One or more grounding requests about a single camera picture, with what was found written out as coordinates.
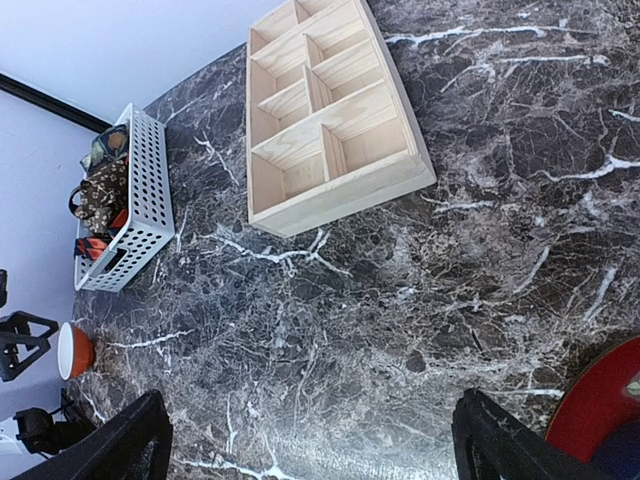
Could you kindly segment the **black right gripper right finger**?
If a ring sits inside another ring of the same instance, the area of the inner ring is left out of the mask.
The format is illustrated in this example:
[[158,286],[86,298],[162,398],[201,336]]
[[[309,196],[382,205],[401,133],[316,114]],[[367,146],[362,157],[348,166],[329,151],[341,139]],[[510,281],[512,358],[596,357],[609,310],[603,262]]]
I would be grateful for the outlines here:
[[595,469],[544,441],[479,389],[452,416],[460,479],[593,479]]

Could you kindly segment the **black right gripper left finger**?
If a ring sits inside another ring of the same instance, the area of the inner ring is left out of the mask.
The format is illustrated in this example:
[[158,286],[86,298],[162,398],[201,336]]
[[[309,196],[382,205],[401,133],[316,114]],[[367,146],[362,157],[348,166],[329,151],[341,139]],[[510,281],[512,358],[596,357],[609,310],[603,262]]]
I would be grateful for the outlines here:
[[173,426],[164,400],[149,390],[106,424],[19,479],[166,479]]

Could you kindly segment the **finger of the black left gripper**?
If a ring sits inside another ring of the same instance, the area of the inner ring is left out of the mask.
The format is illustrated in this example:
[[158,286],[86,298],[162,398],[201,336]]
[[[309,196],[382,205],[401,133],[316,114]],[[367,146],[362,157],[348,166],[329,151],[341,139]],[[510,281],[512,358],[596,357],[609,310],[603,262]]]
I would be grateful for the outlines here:
[[56,321],[16,311],[1,319],[1,380],[11,382],[50,348],[59,330]]

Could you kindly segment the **brown floral tie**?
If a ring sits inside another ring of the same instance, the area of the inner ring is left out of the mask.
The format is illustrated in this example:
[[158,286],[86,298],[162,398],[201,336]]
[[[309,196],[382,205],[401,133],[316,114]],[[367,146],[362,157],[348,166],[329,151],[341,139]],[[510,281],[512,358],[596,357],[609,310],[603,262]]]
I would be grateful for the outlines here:
[[116,217],[128,205],[127,158],[97,167],[69,198],[69,210],[96,236],[106,236]]

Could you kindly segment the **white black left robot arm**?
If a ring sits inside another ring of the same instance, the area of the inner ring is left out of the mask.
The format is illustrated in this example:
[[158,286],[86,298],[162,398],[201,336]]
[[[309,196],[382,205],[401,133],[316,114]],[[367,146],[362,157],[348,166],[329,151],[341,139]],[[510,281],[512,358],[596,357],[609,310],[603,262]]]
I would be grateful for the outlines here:
[[[59,334],[58,370],[63,380],[79,377],[95,361],[94,345],[80,328],[62,325],[23,311],[1,319],[1,380],[9,382],[24,373],[50,348],[49,338]],[[1,453],[59,454],[95,430],[95,425],[65,391],[54,411],[39,407],[21,410],[1,422]]]

